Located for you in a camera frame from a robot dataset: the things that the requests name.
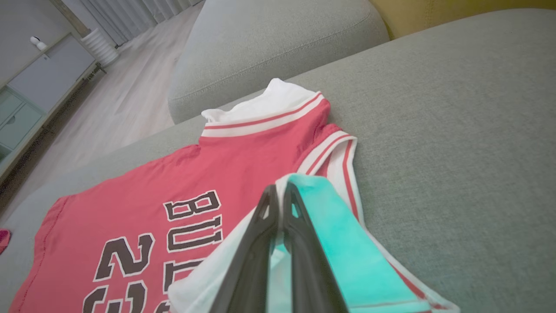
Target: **white wall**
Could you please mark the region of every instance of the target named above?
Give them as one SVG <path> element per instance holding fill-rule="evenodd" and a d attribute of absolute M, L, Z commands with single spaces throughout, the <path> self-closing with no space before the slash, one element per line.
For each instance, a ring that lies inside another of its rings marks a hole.
<path fill-rule="evenodd" d="M 31 36 L 49 45 L 68 31 L 79 38 L 48 0 L 0 0 L 0 84 L 39 53 Z"/>
<path fill-rule="evenodd" d="M 87 26 L 91 31 L 98 28 L 108 43 L 114 47 L 116 43 L 112 40 L 110 35 L 104 31 L 102 26 L 97 22 L 95 17 L 89 13 L 89 10 L 83 5 L 81 0 L 62 0 L 62 2 Z"/>

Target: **wooden floor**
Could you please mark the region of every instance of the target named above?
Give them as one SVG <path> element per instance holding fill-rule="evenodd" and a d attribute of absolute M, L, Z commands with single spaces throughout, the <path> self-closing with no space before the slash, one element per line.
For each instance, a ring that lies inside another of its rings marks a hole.
<path fill-rule="evenodd" d="M 202 6 L 189 7 L 118 49 L 108 73 L 82 90 L 82 103 L 5 207 L 0 225 L 48 181 L 173 125 L 166 93 Z"/>

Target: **turquoise cloth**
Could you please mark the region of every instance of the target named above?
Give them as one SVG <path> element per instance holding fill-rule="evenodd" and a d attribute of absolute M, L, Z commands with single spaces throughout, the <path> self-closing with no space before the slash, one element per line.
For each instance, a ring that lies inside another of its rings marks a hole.
<path fill-rule="evenodd" d="M 326 178 L 294 174 L 289 182 L 299 190 L 350 312 L 431 310 L 426 300 L 419 299 L 404 284 Z M 284 245 L 277 246 L 271 260 L 271 280 L 291 285 L 290 260 Z M 273 285 L 281 283 L 270 283 L 271 302 L 280 296 L 272 295 Z"/>

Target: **white cabinet door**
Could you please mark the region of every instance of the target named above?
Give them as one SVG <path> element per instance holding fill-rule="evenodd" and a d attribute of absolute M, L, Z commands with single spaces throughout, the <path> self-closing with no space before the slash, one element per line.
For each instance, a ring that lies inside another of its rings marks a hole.
<path fill-rule="evenodd" d="M 42 55 L 8 85 L 47 113 L 74 83 L 75 79 L 63 68 Z"/>
<path fill-rule="evenodd" d="M 73 36 L 67 36 L 46 54 L 73 79 L 73 82 L 78 80 L 95 61 L 95 58 Z"/>

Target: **sofa cushion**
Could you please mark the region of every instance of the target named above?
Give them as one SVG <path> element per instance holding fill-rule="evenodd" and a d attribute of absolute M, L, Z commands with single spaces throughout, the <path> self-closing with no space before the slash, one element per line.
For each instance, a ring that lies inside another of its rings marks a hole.
<path fill-rule="evenodd" d="M 209 0 L 174 69 L 174 123 L 388 40 L 368 0 Z"/>
<path fill-rule="evenodd" d="M 359 138 L 365 223 L 464 312 L 556 307 L 556 11 L 516 9 L 405 36 L 292 78 Z M 225 106 L 254 97 L 250 95 Z M 41 187 L 3 227 L 0 311 L 63 195 L 197 142 L 199 116 Z"/>

